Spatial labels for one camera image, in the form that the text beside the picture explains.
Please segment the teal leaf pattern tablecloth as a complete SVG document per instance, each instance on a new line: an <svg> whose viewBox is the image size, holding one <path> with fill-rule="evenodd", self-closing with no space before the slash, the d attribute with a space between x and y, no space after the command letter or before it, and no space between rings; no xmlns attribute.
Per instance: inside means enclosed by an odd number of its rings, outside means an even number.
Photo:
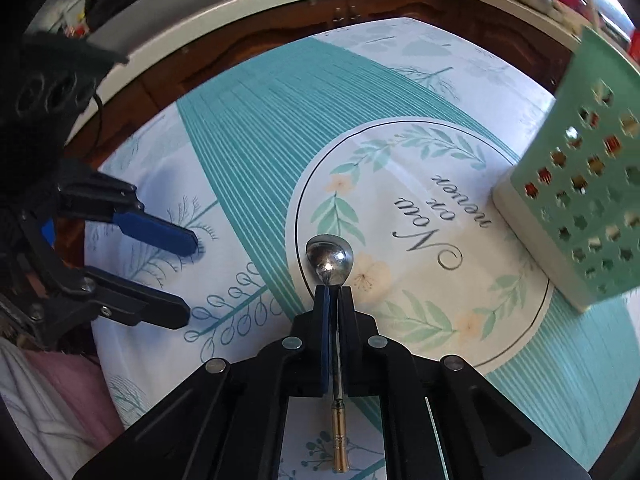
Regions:
<svg viewBox="0 0 640 480"><path fill-rule="evenodd" d="M131 425L205 361L254 356L308 310L307 240L352 245L358 309L412 352L462 356L584 467L636 390L636 297L574 310L490 192L553 101L449 32L395 18L277 48L167 108L103 171L193 231L180 258L90 223L90 266L182 297L180 330L92 330Z"/></svg>

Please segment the steel spoon gold handle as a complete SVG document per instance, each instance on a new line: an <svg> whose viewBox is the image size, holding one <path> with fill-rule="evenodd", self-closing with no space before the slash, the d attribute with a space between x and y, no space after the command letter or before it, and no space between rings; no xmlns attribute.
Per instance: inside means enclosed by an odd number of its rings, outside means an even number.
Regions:
<svg viewBox="0 0 640 480"><path fill-rule="evenodd" d="M306 257L320 283L326 286L330 297L333 469L337 474L344 474L349 471L349 463L341 362L340 291L352 270L354 256L352 248L344 238L332 234L319 234L308 240Z"/></svg>

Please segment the green perforated utensil holder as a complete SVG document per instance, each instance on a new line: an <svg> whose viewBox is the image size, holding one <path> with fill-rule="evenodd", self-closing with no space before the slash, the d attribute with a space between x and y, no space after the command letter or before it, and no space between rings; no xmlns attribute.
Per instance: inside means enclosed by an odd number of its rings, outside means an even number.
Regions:
<svg viewBox="0 0 640 480"><path fill-rule="evenodd" d="M591 28L492 199L576 310L638 288L639 69Z"/></svg>

